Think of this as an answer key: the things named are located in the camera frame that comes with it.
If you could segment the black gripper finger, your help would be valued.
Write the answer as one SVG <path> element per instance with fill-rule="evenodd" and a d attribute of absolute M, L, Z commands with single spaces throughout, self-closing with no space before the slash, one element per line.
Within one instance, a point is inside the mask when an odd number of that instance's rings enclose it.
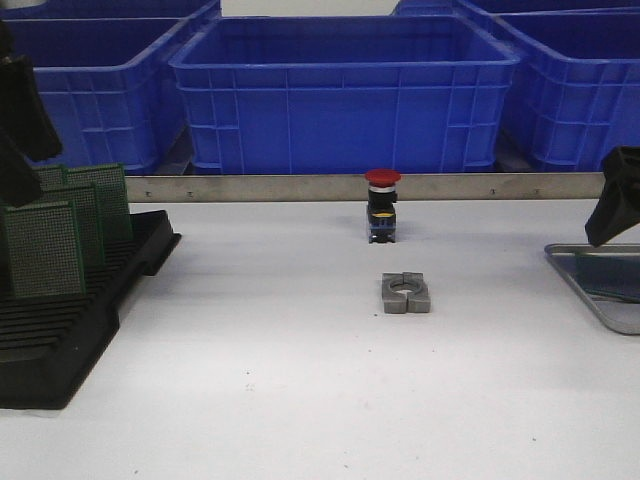
<path fill-rule="evenodd" d="M 32 161 L 62 153 L 62 142 L 38 92 L 33 65 L 26 56 L 1 60 L 1 129 Z"/>
<path fill-rule="evenodd" d="M 1 200 L 21 207 L 41 197 L 41 182 L 8 133 L 1 129 Z"/>
<path fill-rule="evenodd" d="M 639 223 L 639 147 L 614 147 L 602 167 L 605 183 L 585 224 L 592 246 L 604 245 Z"/>

